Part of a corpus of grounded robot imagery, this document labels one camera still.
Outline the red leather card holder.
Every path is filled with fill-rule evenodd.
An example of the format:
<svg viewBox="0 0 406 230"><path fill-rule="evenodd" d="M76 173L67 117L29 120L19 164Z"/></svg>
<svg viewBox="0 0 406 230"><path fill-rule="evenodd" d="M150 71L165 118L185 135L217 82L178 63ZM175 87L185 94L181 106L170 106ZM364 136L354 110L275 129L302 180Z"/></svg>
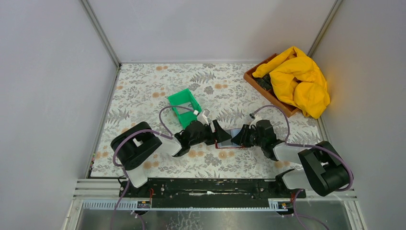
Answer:
<svg viewBox="0 0 406 230"><path fill-rule="evenodd" d="M225 132L230 134L232 138L235 137L240 131L241 131L240 128L225 129ZM224 142L216 143L215 148L216 149L240 149L243 147L233 143L231 140L227 140Z"/></svg>

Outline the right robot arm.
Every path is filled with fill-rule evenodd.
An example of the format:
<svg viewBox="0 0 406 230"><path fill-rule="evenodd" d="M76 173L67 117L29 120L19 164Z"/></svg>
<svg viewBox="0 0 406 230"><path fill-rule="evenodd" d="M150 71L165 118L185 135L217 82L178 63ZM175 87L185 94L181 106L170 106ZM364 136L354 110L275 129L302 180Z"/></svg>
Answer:
<svg viewBox="0 0 406 230"><path fill-rule="evenodd" d="M287 143L278 139L268 120L243 125L231 142L239 146L261 148L265 157L275 162L291 162L301 169L290 169L278 174L275 193L287 197L296 189L312 189L320 196L345 191L353 183L353 173L333 146L322 141L316 145Z"/></svg>

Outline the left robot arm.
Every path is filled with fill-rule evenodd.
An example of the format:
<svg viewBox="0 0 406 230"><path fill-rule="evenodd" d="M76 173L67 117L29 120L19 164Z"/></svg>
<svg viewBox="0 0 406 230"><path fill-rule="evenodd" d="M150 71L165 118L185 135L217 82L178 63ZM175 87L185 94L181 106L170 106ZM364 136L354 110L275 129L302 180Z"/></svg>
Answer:
<svg viewBox="0 0 406 230"><path fill-rule="evenodd" d="M130 191L135 196L142 197L147 194L149 186L143 163L151 155L166 153L172 157L180 157L194 145L213 145L231 139L232 136L216 120L211 124L192 121L173 137L152 130L147 122L141 122L115 137L110 146L114 151L113 163L118 166L116 160L120 161L124 175L131 182Z"/></svg>

